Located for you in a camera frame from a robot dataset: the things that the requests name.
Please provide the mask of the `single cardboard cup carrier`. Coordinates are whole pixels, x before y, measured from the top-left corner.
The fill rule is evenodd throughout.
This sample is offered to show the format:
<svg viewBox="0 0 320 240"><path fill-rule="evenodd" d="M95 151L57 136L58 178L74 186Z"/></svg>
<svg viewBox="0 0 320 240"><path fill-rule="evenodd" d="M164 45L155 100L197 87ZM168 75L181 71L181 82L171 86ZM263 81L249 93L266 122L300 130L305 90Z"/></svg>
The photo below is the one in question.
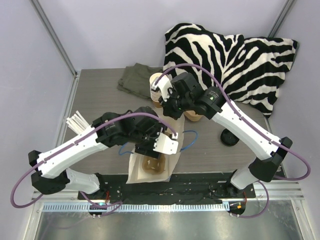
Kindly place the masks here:
<svg viewBox="0 0 320 240"><path fill-rule="evenodd" d="M166 158L162 154L159 158L145 156L142 160L142 169L144 172L152 175L158 175L164 172Z"/></svg>

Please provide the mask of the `printed paper takeout bag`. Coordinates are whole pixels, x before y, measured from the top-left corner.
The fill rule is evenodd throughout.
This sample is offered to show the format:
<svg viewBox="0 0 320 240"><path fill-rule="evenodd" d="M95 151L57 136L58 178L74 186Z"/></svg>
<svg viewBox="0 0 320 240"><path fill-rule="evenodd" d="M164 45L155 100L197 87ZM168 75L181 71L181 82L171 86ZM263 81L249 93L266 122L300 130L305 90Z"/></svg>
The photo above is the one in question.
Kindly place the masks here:
<svg viewBox="0 0 320 240"><path fill-rule="evenodd" d="M168 124L178 133L178 149L175 154L161 153L159 158L152 158L138 153L129 156L127 184L169 182L181 153L191 147L193 143L184 146L185 117L178 120L162 116Z"/></svg>

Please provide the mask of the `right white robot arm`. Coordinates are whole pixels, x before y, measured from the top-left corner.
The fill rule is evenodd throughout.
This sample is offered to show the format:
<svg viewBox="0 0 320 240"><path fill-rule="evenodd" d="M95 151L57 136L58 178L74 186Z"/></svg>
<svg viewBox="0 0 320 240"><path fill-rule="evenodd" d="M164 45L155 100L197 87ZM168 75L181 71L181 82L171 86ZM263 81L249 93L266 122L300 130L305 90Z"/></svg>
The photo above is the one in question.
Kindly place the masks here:
<svg viewBox="0 0 320 240"><path fill-rule="evenodd" d="M248 166L237 169L226 182L226 193L233 198L257 181L270 182L293 142L266 131L244 114L237 105L227 102L216 86L203 89L191 73L183 72L172 80L167 76L152 85L161 92L163 114L178 119L186 111L206 117L234 134L255 154Z"/></svg>

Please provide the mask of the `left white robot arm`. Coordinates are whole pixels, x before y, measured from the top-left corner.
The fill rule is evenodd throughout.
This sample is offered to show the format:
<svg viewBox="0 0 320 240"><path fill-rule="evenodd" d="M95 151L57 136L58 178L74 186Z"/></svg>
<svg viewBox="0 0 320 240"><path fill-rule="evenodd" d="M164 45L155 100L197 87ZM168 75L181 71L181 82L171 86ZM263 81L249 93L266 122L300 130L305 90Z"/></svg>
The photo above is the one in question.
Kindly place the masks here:
<svg viewBox="0 0 320 240"><path fill-rule="evenodd" d="M158 115L152 108L139 107L134 111L134 116L100 128L102 124L118 117L118 113L106 112L82 133L57 148L47 152L31 151L28 154L31 166L44 162L31 175L32 186L44 195L75 190L100 200L108 191L103 176L72 170L70 167L73 164L94 153L126 143L133 143L140 154L156 158L160 156L154 151L154 144L167 126L157 120Z"/></svg>

